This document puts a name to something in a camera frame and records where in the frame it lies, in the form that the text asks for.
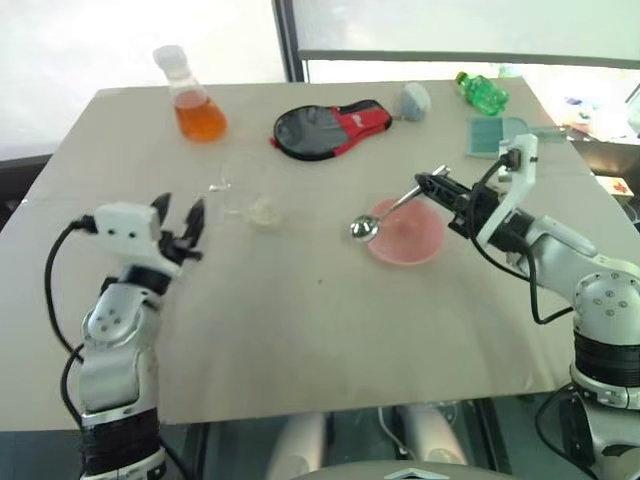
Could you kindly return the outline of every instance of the metal spoon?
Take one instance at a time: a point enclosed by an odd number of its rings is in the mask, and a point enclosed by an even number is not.
[[[351,222],[351,236],[358,242],[370,242],[378,235],[380,224],[386,217],[421,193],[422,189],[419,186],[414,187],[379,217],[374,217],[373,215],[360,215],[356,217],[355,220]]]

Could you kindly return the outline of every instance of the floor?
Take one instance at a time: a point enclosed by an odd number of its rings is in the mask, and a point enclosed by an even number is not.
[[[499,423],[514,475],[523,480],[587,478],[544,448],[533,428],[533,415],[542,396],[526,399],[496,399]],[[462,408],[454,430],[471,464],[484,466],[486,460],[476,438],[469,430],[468,412]],[[284,424],[283,417],[213,424],[209,431],[204,478],[244,480],[264,478],[269,457]],[[376,410],[335,414],[335,437],[328,449],[327,465],[360,460],[395,458],[391,442],[377,424]],[[549,422],[549,434],[557,435],[555,422]],[[185,426],[163,427],[165,440],[182,451]],[[0,433],[0,478],[4,480],[76,479],[80,473],[79,437],[75,432]],[[180,478],[169,465],[167,480]]]

